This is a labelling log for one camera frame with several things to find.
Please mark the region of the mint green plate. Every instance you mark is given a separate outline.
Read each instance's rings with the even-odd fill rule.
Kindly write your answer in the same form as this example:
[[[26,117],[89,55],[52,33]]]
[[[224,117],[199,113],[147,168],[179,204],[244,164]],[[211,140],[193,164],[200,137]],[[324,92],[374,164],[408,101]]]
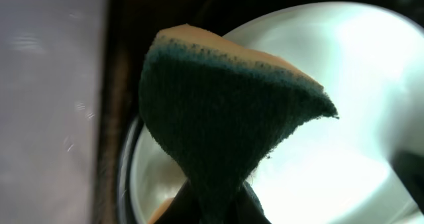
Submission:
[[[423,29],[359,3],[269,13],[221,36],[281,58],[337,108],[298,127],[246,178],[270,223],[392,223],[416,205],[389,159],[423,152]],[[187,180],[142,118],[127,176],[138,223],[153,223]]]

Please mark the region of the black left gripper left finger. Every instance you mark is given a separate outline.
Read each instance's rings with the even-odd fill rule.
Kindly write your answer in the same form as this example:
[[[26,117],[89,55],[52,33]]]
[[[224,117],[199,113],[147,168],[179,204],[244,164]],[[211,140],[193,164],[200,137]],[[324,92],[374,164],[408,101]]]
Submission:
[[[153,224],[205,224],[199,196],[189,180]]]

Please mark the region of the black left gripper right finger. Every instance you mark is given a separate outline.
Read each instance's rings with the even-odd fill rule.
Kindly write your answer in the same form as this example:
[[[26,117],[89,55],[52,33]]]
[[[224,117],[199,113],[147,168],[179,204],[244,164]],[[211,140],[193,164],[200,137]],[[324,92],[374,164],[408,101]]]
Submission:
[[[257,195],[246,181],[243,182],[231,204],[231,223],[270,224]]]

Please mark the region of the green yellow sponge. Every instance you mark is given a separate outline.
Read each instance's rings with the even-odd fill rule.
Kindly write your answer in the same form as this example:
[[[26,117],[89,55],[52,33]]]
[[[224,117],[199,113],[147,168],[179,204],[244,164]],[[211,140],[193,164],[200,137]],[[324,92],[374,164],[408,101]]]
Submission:
[[[144,60],[140,116],[223,223],[243,182],[302,124],[338,111],[323,87],[273,55],[190,25],[160,30]]]

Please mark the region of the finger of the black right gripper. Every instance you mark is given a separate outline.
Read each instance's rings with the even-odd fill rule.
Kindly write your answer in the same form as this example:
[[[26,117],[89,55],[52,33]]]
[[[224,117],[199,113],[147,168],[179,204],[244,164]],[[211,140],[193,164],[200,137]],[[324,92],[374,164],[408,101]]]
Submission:
[[[390,163],[419,210],[423,211],[423,156],[401,150]]]

